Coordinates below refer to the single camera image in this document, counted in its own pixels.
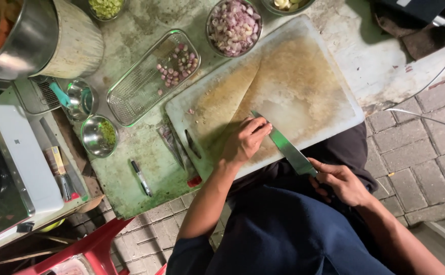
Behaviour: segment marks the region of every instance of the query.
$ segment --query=person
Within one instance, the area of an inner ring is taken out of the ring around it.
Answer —
[[[246,118],[190,205],[167,275],[445,274],[445,266],[371,192],[362,123],[302,151],[318,174],[286,159],[234,180],[272,129]],[[339,203],[330,206],[332,187]],[[209,238],[227,200],[232,212],[216,252]]]

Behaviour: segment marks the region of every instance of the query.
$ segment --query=red chair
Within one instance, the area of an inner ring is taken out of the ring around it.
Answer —
[[[82,253],[90,262],[93,272],[97,275],[129,275],[127,269],[117,273],[112,258],[110,258],[110,245],[115,236],[126,227],[133,218],[124,220],[113,219],[104,224],[85,238],[75,242],[63,251],[56,253],[48,259],[15,275],[40,275],[54,266]]]

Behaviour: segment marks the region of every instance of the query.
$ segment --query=stained cutting board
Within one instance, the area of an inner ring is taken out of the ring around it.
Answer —
[[[324,41],[306,15],[290,20],[166,104],[195,168],[206,180],[227,137],[254,109],[298,149],[364,120]],[[237,178],[283,158],[266,137]]]

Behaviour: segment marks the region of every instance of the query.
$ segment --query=dirty table surface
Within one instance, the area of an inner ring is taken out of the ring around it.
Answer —
[[[167,4],[159,0],[129,1],[124,13],[111,22],[99,22],[105,41],[103,62],[86,78],[99,93],[98,113],[115,121],[106,101],[109,88],[141,56],[172,28],[187,32],[201,54],[195,76],[166,97],[138,123],[119,128],[116,151],[105,159],[91,159],[104,193],[118,217],[128,218],[193,188],[186,184],[184,169],[177,163],[157,128],[168,123],[165,103],[228,59],[216,56],[204,36],[205,21],[218,0],[181,0]],[[269,13],[257,1],[264,19],[263,34],[290,20]],[[348,84],[368,116],[415,94],[445,65],[445,48],[417,62],[410,62],[399,41],[372,23],[370,7],[363,0],[316,0],[304,11],[320,31]],[[445,73],[436,81],[445,80]],[[153,197],[146,196],[129,164],[136,160]]]

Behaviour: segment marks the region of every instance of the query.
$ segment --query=hand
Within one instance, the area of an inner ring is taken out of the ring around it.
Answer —
[[[221,159],[239,169],[258,151],[263,138],[271,130],[272,124],[263,117],[245,118],[226,141]]]
[[[317,180],[331,186],[336,196],[343,203],[351,207],[365,206],[375,199],[347,166],[332,166],[321,163],[316,159],[308,159],[319,172],[316,176]],[[331,200],[327,197],[328,193],[324,189],[319,188],[319,184],[312,177],[310,181],[316,192],[322,195],[326,202],[330,203]]]

